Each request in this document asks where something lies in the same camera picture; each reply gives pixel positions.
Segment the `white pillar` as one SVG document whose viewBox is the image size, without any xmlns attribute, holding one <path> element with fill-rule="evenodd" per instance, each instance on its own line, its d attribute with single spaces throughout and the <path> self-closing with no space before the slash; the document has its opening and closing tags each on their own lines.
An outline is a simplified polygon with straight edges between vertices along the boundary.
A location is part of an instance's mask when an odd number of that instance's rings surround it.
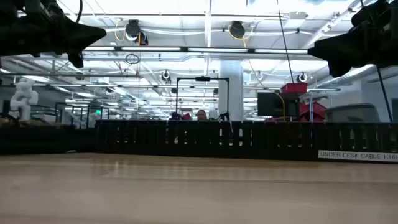
<svg viewBox="0 0 398 224">
<path fill-rule="evenodd" d="M 243 68 L 240 60 L 221 60 L 218 82 L 218 111 L 229 112 L 231 121 L 243 120 Z"/>
</svg>

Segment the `stack of red bins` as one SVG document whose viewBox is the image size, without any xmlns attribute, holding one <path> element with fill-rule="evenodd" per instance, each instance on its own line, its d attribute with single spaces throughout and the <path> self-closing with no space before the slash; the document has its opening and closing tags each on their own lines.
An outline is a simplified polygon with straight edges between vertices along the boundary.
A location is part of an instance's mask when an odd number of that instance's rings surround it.
<svg viewBox="0 0 398 224">
<path fill-rule="evenodd" d="M 302 103 L 300 105 L 300 118 L 299 120 L 302 122 L 324 122 L 325 120 L 325 111 L 327 107 L 323 106 L 318 102 L 312 103 L 312 110 L 310 110 L 310 105 Z"/>
</svg>

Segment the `long ceiling light bar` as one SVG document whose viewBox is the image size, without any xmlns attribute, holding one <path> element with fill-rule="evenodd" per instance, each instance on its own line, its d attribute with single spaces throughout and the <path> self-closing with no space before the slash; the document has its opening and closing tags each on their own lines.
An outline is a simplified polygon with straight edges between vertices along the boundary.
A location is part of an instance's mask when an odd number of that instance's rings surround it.
<svg viewBox="0 0 398 224">
<path fill-rule="evenodd" d="M 239 53 L 239 54 L 293 54 L 305 55 L 301 49 L 247 49 L 216 47 L 87 47 L 85 51 L 98 52 L 200 52 L 200 53 Z"/>
</svg>

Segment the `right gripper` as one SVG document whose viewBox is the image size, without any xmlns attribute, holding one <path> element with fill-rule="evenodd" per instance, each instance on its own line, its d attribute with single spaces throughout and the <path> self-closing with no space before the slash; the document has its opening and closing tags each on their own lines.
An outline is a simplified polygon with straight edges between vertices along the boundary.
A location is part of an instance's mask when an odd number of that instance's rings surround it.
<svg viewBox="0 0 398 224">
<path fill-rule="evenodd" d="M 377 0 L 355 14 L 351 23 L 348 32 L 315 41 L 308 54 L 329 61 L 333 77 L 365 65 L 398 65 L 398 0 Z"/>
</svg>

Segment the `black monitor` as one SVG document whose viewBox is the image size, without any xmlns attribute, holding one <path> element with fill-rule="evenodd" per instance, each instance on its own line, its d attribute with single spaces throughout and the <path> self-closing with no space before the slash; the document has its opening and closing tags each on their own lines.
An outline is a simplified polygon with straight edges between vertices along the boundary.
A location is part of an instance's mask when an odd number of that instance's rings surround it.
<svg viewBox="0 0 398 224">
<path fill-rule="evenodd" d="M 300 98 L 296 94 L 258 93 L 257 115 L 272 117 L 297 117 L 300 113 Z"/>
</svg>

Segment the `red storage bin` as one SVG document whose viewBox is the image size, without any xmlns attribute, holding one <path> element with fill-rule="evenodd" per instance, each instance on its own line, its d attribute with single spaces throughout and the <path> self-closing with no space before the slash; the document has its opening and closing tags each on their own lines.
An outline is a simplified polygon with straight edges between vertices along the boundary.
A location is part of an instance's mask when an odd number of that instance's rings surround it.
<svg viewBox="0 0 398 224">
<path fill-rule="evenodd" d="M 287 83 L 280 89 L 280 92 L 283 94 L 305 94 L 307 87 L 307 83 Z"/>
</svg>

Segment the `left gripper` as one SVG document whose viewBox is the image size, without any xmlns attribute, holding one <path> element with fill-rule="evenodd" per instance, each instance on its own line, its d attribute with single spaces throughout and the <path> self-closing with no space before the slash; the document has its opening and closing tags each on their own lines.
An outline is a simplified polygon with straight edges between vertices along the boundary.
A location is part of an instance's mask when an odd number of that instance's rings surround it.
<svg viewBox="0 0 398 224">
<path fill-rule="evenodd" d="M 80 24 L 83 0 L 79 4 L 77 18 L 71 20 L 57 0 L 0 0 L 0 57 L 66 53 L 76 68 L 83 67 L 82 50 L 106 36 L 106 31 Z M 69 33 L 80 36 L 67 39 Z"/>
</svg>

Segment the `black slotted cable raceway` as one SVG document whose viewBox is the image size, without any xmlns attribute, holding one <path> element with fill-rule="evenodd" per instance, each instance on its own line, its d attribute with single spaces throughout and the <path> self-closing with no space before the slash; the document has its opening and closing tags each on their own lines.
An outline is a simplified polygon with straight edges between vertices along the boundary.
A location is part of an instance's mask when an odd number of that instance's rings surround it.
<svg viewBox="0 0 398 224">
<path fill-rule="evenodd" d="M 398 123 L 96 122 L 96 152 L 398 164 Z"/>
</svg>

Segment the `white robot figure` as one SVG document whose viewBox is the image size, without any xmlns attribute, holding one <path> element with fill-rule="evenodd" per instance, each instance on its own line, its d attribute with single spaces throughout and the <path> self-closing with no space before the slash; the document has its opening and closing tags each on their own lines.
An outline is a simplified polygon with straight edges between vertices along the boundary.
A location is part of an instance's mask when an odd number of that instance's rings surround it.
<svg viewBox="0 0 398 224">
<path fill-rule="evenodd" d="M 15 84 L 16 91 L 10 100 L 9 115 L 16 118 L 18 114 L 21 121 L 30 120 L 31 106 L 36 105 L 39 100 L 39 94 L 32 88 L 34 83 L 29 78 L 21 78 Z"/>
</svg>

